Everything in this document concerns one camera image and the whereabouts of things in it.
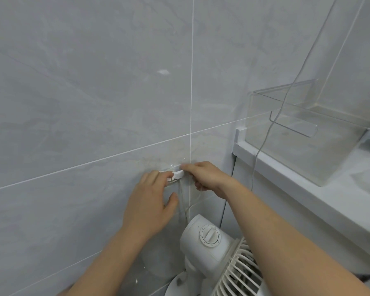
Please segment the person's right hand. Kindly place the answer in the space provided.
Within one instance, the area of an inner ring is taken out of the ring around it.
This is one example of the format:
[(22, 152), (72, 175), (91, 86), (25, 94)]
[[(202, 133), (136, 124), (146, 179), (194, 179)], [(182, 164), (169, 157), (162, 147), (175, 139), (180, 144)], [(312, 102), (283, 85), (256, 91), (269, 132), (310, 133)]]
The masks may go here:
[(238, 183), (231, 176), (224, 173), (211, 163), (208, 186), (218, 197), (228, 200), (236, 194)]

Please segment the person's left hand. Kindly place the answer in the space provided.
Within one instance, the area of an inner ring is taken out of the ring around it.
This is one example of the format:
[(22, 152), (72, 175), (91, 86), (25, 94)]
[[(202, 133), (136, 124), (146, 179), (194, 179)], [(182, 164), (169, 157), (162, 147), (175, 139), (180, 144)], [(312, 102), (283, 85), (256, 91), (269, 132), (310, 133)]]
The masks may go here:
[(142, 175), (133, 189), (125, 209), (123, 228), (132, 233), (135, 239), (147, 242), (159, 233), (174, 214), (165, 214), (164, 189), (171, 172), (153, 170)]

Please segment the person's right forearm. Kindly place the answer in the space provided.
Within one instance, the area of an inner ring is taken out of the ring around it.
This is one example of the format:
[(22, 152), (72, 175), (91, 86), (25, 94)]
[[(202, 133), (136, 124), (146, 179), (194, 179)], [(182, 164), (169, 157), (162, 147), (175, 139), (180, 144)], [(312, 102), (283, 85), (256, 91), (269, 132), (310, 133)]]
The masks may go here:
[(219, 190), (273, 296), (370, 296), (370, 288), (237, 180)]

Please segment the person's left forearm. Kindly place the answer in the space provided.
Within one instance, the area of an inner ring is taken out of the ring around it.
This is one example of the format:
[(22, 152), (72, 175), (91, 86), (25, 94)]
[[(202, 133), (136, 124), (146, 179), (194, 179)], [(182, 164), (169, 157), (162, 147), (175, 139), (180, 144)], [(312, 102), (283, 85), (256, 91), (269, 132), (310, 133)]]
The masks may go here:
[(123, 279), (152, 232), (123, 227), (83, 275), (57, 296), (116, 296)]

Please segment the white fan dial knob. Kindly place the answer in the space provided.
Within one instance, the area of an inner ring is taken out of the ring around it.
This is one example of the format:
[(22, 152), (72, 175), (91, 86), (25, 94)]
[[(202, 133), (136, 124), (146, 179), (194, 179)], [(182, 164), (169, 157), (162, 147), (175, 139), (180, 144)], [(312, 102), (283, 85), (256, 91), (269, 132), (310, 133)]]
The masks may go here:
[(199, 238), (205, 247), (216, 247), (221, 241), (220, 231), (211, 224), (204, 225), (199, 231)]

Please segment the white electric fan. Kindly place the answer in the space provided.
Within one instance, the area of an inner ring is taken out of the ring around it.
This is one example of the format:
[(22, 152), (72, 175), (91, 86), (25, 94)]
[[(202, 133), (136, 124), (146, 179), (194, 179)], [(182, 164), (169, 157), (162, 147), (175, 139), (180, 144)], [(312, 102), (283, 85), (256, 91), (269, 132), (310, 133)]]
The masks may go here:
[(205, 247), (199, 231), (206, 224), (213, 225), (199, 214), (185, 228), (180, 238), (185, 271), (171, 281), (164, 296), (272, 296), (245, 238), (232, 238), (213, 225), (221, 241)]

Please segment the white cabinet counter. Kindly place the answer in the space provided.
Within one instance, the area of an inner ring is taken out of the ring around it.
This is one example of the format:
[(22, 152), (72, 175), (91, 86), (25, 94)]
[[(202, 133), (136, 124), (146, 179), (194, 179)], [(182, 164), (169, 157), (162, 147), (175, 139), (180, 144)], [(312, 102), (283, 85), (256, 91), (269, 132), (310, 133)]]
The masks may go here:
[(370, 194), (352, 177), (368, 169), (370, 152), (356, 150), (347, 169), (319, 187), (260, 154), (253, 191), (346, 269), (370, 273)]

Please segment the clear acrylic box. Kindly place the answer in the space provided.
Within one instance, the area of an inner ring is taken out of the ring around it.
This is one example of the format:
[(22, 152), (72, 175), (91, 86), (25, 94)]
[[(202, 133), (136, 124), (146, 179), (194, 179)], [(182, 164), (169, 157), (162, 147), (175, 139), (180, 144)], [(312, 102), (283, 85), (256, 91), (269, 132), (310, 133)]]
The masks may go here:
[(370, 88), (319, 79), (253, 91), (245, 140), (323, 186), (370, 132)]

